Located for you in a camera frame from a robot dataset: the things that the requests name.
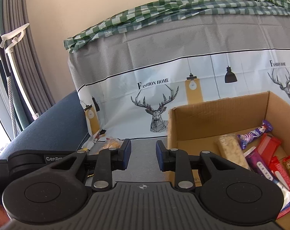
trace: purple candy wrapper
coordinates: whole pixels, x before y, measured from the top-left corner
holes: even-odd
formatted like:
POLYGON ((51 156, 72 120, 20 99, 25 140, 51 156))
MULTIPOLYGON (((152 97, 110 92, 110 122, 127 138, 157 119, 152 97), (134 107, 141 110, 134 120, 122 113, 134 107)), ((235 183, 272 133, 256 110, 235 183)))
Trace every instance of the purple candy wrapper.
POLYGON ((238 135, 241 149, 244 150, 247 144, 251 143, 255 138, 258 138, 263 135, 263 133, 267 133, 273 130, 273 126, 266 120, 262 121, 262 126, 244 134, 238 135))
POLYGON ((258 153, 256 147, 250 148, 244 153, 244 156, 251 170, 271 180, 281 189, 283 194, 283 207, 281 209, 281 212, 287 209, 290 206, 290 191, 278 180, 276 176, 272 174, 272 172, 258 153))

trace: silver rivet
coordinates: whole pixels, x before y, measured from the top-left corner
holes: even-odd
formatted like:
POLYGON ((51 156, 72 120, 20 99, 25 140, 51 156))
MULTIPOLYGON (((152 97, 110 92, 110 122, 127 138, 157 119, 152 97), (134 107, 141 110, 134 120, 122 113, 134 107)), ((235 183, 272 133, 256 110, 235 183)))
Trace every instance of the silver rivet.
POLYGON ((96 181, 93 186, 97 189, 104 189, 109 186, 109 183, 106 181, 96 181))
POLYGON ((193 187, 193 183, 191 183, 190 181, 181 181, 178 183, 178 186, 182 189, 189 189, 193 187))

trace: green checkered cloth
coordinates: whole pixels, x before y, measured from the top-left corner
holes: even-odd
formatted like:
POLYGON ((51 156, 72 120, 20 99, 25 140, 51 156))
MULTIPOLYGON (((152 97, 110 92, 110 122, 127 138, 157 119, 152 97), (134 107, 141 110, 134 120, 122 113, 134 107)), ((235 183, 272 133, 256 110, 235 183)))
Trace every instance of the green checkered cloth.
POLYGON ((158 0, 125 10, 64 40, 70 53, 95 39, 195 15, 290 16, 290 0, 158 0))

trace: cardboard box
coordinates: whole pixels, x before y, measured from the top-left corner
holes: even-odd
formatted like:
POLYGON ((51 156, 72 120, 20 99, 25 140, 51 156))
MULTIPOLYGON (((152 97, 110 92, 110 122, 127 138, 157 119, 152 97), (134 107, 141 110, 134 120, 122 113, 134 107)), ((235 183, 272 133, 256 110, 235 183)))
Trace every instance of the cardboard box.
MULTIPOLYGON (((173 108, 169 111, 167 147, 199 155, 209 150, 220 155, 216 139, 227 133, 245 134, 268 120, 272 134, 282 140, 275 155, 282 159, 290 155, 290 105, 272 92, 227 98, 173 108)), ((250 143, 246 150, 257 146, 260 139, 250 143)), ((196 186, 201 186, 197 170, 193 171, 196 186)), ((174 173, 169 172, 174 181, 174 173)), ((277 220, 290 230, 290 212, 277 220)))

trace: deer head illustration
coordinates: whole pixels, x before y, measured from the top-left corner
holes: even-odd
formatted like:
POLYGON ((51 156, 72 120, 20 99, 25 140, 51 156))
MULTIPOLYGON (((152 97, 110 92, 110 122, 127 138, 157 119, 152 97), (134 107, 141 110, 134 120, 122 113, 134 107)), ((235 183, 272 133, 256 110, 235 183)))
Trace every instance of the deer head illustration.
POLYGON ((168 121, 167 120, 163 120, 162 119, 162 113, 165 112, 166 110, 166 106, 168 103, 172 102, 179 90, 179 86, 177 87, 177 91, 174 94, 174 90, 171 89, 169 86, 167 86, 168 89, 170 89, 170 96, 169 99, 167 100, 165 95, 163 94, 163 101, 162 103, 159 103, 159 108, 157 110, 154 110, 150 104, 146 103, 145 101, 145 97, 143 98, 143 103, 141 103, 140 100, 138 100, 138 96, 141 93, 141 90, 139 91, 138 95, 136 96, 135 100, 132 99, 131 96, 131 101, 139 107, 143 107, 145 108, 145 111, 147 113, 149 113, 150 115, 152 115, 152 123, 151 123, 151 127, 150 127, 150 131, 153 132, 162 132, 162 131, 166 131, 167 130, 167 125, 168 125, 168 121))
POLYGON ((285 75, 285 78, 286 78, 286 81, 285 81, 285 86, 282 85, 282 82, 278 79, 278 75, 276 75, 276 78, 274 77, 274 68, 273 68, 273 71, 272 71, 272 75, 270 75, 269 73, 267 73, 269 75, 269 77, 271 78, 271 80, 279 85, 280 89, 285 91, 285 93, 289 96, 290 98, 290 73, 287 70, 287 73, 288 73, 288 76, 285 75))

